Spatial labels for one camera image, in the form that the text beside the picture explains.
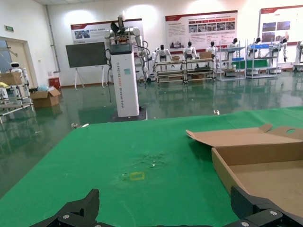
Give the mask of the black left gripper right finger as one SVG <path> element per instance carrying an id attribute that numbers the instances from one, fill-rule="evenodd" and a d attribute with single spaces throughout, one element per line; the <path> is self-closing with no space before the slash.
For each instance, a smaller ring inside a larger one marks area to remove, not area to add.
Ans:
<path id="1" fill-rule="evenodd" d="M 303 218 L 284 211 L 271 200 L 231 187 L 232 211 L 239 218 L 228 227 L 303 227 Z"/>

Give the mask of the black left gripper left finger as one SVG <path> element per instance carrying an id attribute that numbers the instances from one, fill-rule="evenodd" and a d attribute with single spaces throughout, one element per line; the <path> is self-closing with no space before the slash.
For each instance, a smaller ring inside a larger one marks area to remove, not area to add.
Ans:
<path id="1" fill-rule="evenodd" d="M 34 227 L 103 227 L 97 222 L 100 206 L 99 190 L 92 189 L 85 198 L 66 203 L 55 215 Z"/>

